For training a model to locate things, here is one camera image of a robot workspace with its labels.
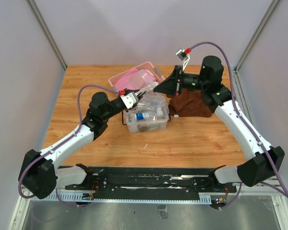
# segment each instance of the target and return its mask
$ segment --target clear plastic box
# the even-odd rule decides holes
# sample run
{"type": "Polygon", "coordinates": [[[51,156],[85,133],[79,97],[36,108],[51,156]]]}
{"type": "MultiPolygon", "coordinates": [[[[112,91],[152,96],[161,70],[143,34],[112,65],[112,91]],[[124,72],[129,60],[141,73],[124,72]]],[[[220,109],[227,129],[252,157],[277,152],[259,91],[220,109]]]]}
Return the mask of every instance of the clear plastic box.
{"type": "Polygon", "coordinates": [[[165,131],[168,122],[168,104],[160,93],[150,92],[136,108],[124,111],[129,132],[165,131]]]}

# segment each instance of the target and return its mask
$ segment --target bottle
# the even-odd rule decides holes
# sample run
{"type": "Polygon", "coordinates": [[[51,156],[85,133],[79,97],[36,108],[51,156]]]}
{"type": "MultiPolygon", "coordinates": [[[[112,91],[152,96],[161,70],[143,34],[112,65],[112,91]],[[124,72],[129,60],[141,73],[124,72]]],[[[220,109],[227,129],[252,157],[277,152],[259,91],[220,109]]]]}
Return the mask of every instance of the bottle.
{"type": "Polygon", "coordinates": [[[146,112],[146,113],[137,113],[135,114],[135,117],[137,120],[144,120],[144,119],[148,119],[151,118],[153,115],[150,112],[146,112]]]}

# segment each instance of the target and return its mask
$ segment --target gray wall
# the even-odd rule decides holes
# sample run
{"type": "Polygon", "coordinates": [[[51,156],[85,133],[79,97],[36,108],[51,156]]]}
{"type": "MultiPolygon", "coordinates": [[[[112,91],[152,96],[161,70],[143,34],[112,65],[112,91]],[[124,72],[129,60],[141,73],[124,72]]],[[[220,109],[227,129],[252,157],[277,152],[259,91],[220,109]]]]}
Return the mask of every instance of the gray wall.
{"type": "Polygon", "coordinates": [[[26,2],[0,0],[0,230],[24,154],[42,147],[63,73],[26,2]]]}
{"type": "MultiPolygon", "coordinates": [[[[69,65],[179,64],[179,48],[210,40],[235,65],[271,0],[36,0],[69,65]]],[[[211,46],[190,64],[220,55],[211,46]]]]}
{"type": "Polygon", "coordinates": [[[280,174],[288,187],[288,0],[281,2],[240,71],[258,130],[285,159],[280,174]]]}

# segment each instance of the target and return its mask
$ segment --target wooden tabletop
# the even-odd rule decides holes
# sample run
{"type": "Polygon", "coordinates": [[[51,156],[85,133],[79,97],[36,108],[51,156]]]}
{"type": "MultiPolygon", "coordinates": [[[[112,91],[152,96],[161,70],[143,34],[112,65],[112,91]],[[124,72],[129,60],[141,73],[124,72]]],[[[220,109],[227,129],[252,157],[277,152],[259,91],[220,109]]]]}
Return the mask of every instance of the wooden tabletop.
{"type": "MultiPolygon", "coordinates": [[[[45,147],[69,134],[79,123],[77,94],[85,84],[110,88],[108,79],[133,66],[68,66],[45,141],[45,147]]],[[[165,78],[173,66],[157,66],[165,78]]],[[[198,73],[200,66],[188,66],[186,72],[198,73]]],[[[229,87],[226,71],[223,83],[229,87]]],[[[81,96],[85,115],[94,93],[87,88],[81,96]]],[[[116,95],[107,93],[110,100],[116,95]]],[[[94,142],[69,157],[64,164],[87,166],[217,167],[245,161],[237,141],[215,114],[211,118],[172,118],[164,132],[130,134],[117,115],[107,130],[94,142]]]]}

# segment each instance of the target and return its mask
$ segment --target brown cloth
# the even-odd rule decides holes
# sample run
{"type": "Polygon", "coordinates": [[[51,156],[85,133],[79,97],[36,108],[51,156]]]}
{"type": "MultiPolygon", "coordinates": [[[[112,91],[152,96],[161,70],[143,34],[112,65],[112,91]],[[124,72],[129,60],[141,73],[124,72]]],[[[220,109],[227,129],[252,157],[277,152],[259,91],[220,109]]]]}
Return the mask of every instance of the brown cloth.
{"type": "Polygon", "coordinates": [[[179,96],[168,96],[172,98],[169,101],[169,114],[178,116],[201,116],[211,117],[212,112],[203,103],[200,91],[187,91],[182,89],[179,96]]]}

